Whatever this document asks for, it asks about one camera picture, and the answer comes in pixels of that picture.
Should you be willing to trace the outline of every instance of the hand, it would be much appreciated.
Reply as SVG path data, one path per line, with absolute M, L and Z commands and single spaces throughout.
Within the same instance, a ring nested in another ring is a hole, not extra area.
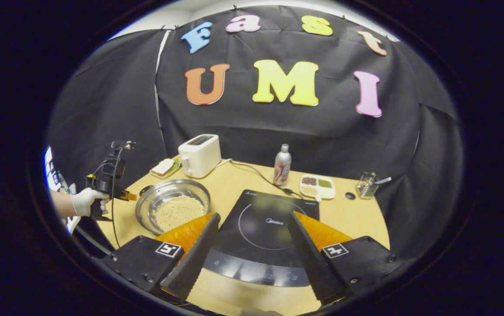
M 102 199 L 100 202 L 100 208 L 102 209 L 102 214 L 107 214 L 106 204 L 109 202 L 109 194 L 92 190 L 91 188 L 86 188 L 79 194 L 73 194 L 71 196 L 71 201 L 73 202 L 76 215 L 90 216 L 90 206 L 92 206 L 96 198 Z

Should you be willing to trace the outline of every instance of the black cooktop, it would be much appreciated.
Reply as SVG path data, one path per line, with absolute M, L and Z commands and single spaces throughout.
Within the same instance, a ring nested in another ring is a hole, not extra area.
M 204 268 L 247 282 L 308 286 L 287 228 L 293 211 L 319 219 L 318 202 L 244 190 L 218 230 Z

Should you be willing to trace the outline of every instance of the white toaster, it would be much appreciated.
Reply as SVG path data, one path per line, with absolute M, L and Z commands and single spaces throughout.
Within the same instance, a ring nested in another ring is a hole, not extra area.
M 203 178 L 220 162 L 218 135 L 201 134 L 178 147 L 180 163 L 186 176 Z

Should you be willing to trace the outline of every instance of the aerosol can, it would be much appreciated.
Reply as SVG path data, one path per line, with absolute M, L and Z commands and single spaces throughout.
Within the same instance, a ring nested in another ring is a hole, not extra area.
M 281 151 L 275 157 L 275 175 L 273 184 L 278 187 L 286 186 L 286 179 L 290 171 L 290 153 L 288 144 L 281 145 Z

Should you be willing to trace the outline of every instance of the metal bowl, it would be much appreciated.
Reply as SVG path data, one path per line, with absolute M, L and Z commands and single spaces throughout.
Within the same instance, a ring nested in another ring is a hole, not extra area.
M 139 223 L 155 234 L 164 234 L 164 230 L 156 222 L 158 208 L 169 200 L 178 196 L 189 196 L 203 205 L 203 215 L 209 212 L 211 196 L 207 189 L 199 182 L 186 179 L 168 180 L 147 186 L 139 193 L 135 216 Z

